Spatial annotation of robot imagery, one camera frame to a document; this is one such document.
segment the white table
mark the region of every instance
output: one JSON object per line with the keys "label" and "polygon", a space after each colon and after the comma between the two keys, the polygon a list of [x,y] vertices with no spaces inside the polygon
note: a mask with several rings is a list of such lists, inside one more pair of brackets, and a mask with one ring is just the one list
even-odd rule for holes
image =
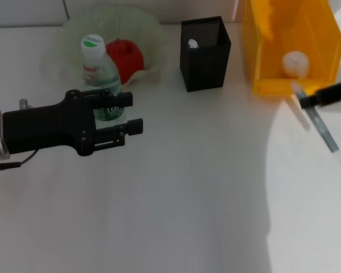
{"label": "white table", "polygon": [[[194,93],[180,26],[164,29],[161,73],[127,88],[143,135],[87,158],[42,150],[0,173],[0,273],[341,273],[341,152],[294,100],[251,94],[240,25],[227,26],[224,88]],[[68,86],[43,77],[57,30],[0,29],[3,112],[63,99]],[[341,103],[320,113],[341,148]]]}

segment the water bottle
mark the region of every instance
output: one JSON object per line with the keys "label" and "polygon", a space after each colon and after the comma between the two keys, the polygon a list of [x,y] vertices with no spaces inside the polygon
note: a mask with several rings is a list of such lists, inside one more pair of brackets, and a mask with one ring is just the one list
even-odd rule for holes
{"label": "water bottle", "polygon": [[[84,89],[104,89],[117,95],[121,92],[121,82],[118,69],[109,55],[106,53],[103,38],[96,34],[85,36],[81,41],[84,54]],[[96,119],[100,121],[113,121],[120,117],[124,108],[112,107],[97,109],[94,111]]]}

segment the red apple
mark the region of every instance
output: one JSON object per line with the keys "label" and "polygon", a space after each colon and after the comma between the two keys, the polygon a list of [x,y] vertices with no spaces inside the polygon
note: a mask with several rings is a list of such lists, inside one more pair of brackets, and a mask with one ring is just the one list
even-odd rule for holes
{"label": "red apple", "polygon": [[117,39],[106,46],[106,51],[118,67],[122,84],[125,84],[136,71],[144,70],[142,52],[134,42]]}

